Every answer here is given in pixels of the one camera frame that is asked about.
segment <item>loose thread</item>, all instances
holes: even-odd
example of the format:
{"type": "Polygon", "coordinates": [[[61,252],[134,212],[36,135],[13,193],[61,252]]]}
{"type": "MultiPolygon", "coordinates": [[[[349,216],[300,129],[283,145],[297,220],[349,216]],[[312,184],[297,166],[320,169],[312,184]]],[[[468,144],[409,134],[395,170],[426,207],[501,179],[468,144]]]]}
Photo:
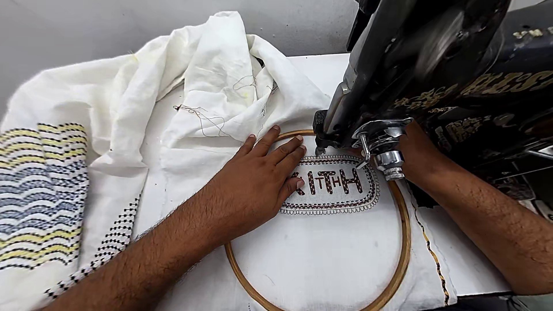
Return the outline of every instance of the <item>loose thread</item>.
{"type": "Polygon", "coordinates": [[[235,90],[235,91],[238,91],[239,89],[241,89],[245,86],[257,86],[257,80],[255,79],[255,77],[253,75],[248,75],[248,76],[244,76],[244,77],[240,78],[240,80],[236,81],[236,83],[232,85],[232,89],[235,90]],[[242,81],[243,79],[245,79],[247,77],[252,77],[253,82],[250,83],[250,84],[242,85],[241,87],[239,87],[237,89],[234,88],[238,83],[240,83],[240,81],[242,81]]]}
{"type": "Polygon", "coordinates": [[[191,108],[191,107],[188,107],[188,106],[185,106],[185,105],[178,105],[178,106],[173,106],[173,109],[174,110],[181,110],[181,109],[185,109],[188,113],[192,113],[194,115],[196,115],[196,117],[198,117],[198,119],[200,120],[200,127],[201,127],[201,130],[202,130],[202,134],[205,136],[205,137],[224,137],[221,135],[221,133],[225,134],[226,136],[230,136],[229,134],[225,133],[223,131],[223,127],[225,126],[225,118],[223,117],[211,117],[211,118],[208,118],[206,117],[203,113],[201,113],[199,110],[202,109],[204,111],[207,111],[205,109],[203,109],[202,107],[198,107],[198,108],[191,108]],[[212,120],[213,119],[223,119],[223,125],[221,127],[219,127],[217,124],[215,124],[212,120]],[[217,134],[217,136],[208,136],[205,134],[204,132],[204,124],[202,123],[202,120],[208,120],[209,122],[211,122],[211,124],[213,124],[216,128],[219,129],[219,132],[217,134]]]}

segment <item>hand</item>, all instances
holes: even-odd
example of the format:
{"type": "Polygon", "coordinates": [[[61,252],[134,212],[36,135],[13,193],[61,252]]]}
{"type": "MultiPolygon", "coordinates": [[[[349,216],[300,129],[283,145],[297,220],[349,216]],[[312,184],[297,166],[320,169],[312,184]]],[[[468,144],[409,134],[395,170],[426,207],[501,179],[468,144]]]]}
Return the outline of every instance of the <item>hand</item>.
{"type": "Polygon", "coordinates": [[[418,123],[411,122],[405,131],[407,135],[399,138],[399,150],[405,160],[403,172],[411,182],[423,186],[436,173],[457,167],[434,146],[418,123]]]}
{"type": "Polygon", "coordinates": [[[279,133],[280,127],[274,126],[255,147],[255,135],[250,135],[221,171],[190,199],[205,209],[200,213],[201,225],[209,227],[214,243],[224,244],[264,224],[304,185],[301,178],[288,178],[305,154],[302,136],[267,154],[279,133]]]}

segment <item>finger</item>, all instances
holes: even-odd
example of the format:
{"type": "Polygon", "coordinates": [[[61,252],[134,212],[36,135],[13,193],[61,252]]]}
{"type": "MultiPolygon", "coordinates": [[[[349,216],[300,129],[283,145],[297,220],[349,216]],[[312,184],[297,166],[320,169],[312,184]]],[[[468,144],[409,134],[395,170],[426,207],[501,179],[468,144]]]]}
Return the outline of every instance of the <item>finger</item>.
{"type": "Polygon", "coordinates": [[[263,136],[259,142],[253,147],[251,154],[255,157],[264,157],[269,152],[269,148],[274,143],[275,139],[280,133],[280,127],[278,125],[273,126],[265,136],[263,136]]]}
{"type": "Polygon", "coordinates": [[[297,189],[303,187],[305,185],[305,182],[303,179],[298,177],[292,177],[287,179],[282,187],[280,188],[280,191],[278,192],[278,196],[276,198],[276,209],[280,209],[280,207],[284,204],[284,201],[297,189]]]}
{"type": "Polygon", "coordinates": [[[307,148],[301,145],[296,148],[292,153],[288,154],[279,164],[276,165],[276,169],[281,171],[284,176],[288,176],[292,170],[298,166],[301,158],[305,155],[307,148]]]}
{"type": "Polygon", "coordinates": [[[236,152],[236,154],[232,158],[234,159],[234,158],[239,158],[239,157],[245,156],[250,151],[252,151],[252,148],[253,148],[254,144],[255,144],[255,135],[250,134],[248,136],[248,138],[246,138],[246,141],[244,142],[244,144],[240,147],[238,152],[236,152]]]}
{"type": "Polygon", "coordinates": [[[301,135],[292,138],[289,142],[283,144],[275,151],[271,152],[267,156],[269,158],[269,161],[276,165],[277,163],[282,161],[282,159],[284,159],[288,154],[296,150],[296,148],[299,147],[303,141],[304,138],[301,135]]]}

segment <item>left hand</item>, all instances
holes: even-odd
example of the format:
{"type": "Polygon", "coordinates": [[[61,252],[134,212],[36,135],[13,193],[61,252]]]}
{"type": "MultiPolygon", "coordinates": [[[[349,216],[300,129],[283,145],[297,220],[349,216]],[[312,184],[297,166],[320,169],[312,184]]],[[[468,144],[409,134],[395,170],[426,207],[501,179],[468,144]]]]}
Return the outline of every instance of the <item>left hand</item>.
{"type": "Polygon", "coordinates": [[[269,152],[280,133],[274,126],[255,145],[250,135],[234,157],[191,200],[198,203],[203,224],[214,242],[224,244],[273,218],[284,201],[304,186],[300,178],[288,178],[304,156],[303,137],[296,136],[269,152]]]}

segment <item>right hand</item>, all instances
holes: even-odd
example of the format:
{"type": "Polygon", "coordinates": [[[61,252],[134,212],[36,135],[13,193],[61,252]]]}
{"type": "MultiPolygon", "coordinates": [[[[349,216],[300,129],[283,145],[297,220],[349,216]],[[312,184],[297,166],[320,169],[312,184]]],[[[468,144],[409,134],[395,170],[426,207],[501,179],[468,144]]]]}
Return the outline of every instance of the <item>right hand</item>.
{"type": "Polygon", "coordinates": [[[437,173],[457,166],[436,148],[418,123],[411,122],[405,131],[407,135],[399,138],[399,150],[405,160],[403,172],[411,182],[422,186],[437,173]]]}

